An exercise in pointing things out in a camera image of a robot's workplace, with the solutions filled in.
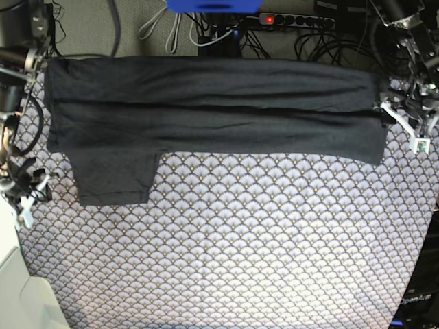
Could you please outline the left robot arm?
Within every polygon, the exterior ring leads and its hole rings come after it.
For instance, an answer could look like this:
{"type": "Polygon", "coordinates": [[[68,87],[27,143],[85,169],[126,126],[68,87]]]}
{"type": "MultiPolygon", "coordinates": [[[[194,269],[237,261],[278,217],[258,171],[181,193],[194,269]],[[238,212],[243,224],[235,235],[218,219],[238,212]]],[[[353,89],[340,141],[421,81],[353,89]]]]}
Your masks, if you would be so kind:
{"type": "Polygon", "coordinates": [[[414,154],[428,153],[430,134],[438,125],[438,41],[421,17],[422,1],[371,1],[378,19],[370,29],[370,45],[375,60],[383,65],[375,42],[378,24],[396,30],[396,46],[407,52],[409,75],[389,74],[391,82],[375,106],[391,124],[398,123],[408,134],[414,154]]]}

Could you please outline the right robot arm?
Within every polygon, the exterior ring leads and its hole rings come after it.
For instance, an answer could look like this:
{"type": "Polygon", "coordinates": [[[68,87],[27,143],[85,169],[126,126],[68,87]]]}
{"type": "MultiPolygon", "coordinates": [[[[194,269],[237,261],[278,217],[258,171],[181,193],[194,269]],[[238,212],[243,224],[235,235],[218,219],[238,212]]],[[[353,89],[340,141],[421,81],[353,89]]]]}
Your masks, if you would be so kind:
{"type": "Polygon", "coordinates": [[[32,206],[49,200],[51,176],[43,169],[27,171],[35,158],[20,166],[12,160],[30,153],[43,132],[43,109],[32,89],[51,45],[52,18],[51,6],[44,1],[1,2],[1,203],[17,230],[32,227],[32,206]],[[37,132],[19,149],[15,138],[28,106],[37,111],[37,132]]]}

